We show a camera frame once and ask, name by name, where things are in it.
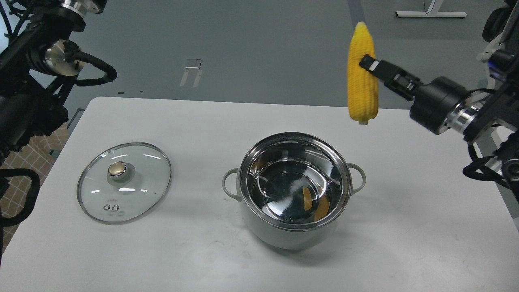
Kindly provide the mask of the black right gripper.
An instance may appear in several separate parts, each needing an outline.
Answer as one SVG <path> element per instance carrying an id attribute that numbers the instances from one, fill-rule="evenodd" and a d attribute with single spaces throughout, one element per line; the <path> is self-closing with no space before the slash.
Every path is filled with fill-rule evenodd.
<path id="1" fill-rule="evenodd" d="M 438 77 L 424 85 L 403 68 L 370 55 L 364 55 L 358 65 L 395 94 L 414 101 L 410 118 L 435 135 L 447 130 L 449 115 L 470 95 L 469 90 L 449 78 Z"/>

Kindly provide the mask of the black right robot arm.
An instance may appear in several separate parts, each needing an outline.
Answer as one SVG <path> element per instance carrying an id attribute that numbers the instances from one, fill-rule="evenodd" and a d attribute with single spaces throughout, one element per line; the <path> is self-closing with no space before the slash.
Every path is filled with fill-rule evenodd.
<path id="1" fill-rule="evenodd" d="M 518 198 L 518 2 L 506 0 L 488 17 L 482 36 L 489 48 L 478 59 L 487 65 L 488 88 L 467 90 L 438 77 L 428 84 L 385 60 L 375 57 L 365 23 L 356 25 L 348 60 L 350 116 L 367 124 L 376 113 L 354 105 L 377 105 L 377 82 L 412 102 L 410 118 L 439 135 L 454 129 L 468 144 L 472 162 L 463 174 L 478 181 L 493 181 Z M 512 133 L 487 157 L 478 157 L 474 143 L 491 128 Z"/>

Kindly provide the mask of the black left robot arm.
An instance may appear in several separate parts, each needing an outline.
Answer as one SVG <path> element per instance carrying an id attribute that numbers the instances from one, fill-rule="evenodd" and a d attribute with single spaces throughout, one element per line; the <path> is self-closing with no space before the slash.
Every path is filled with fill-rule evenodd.
<path id="1" fill-rule="evenodd" d="M 2 0 L 1 252 L 32 213 L 52 161 L 66 141 L 65 102 L 73 87 L 115 81 L 116 70 L 70 40 L 105 0 Z"/>

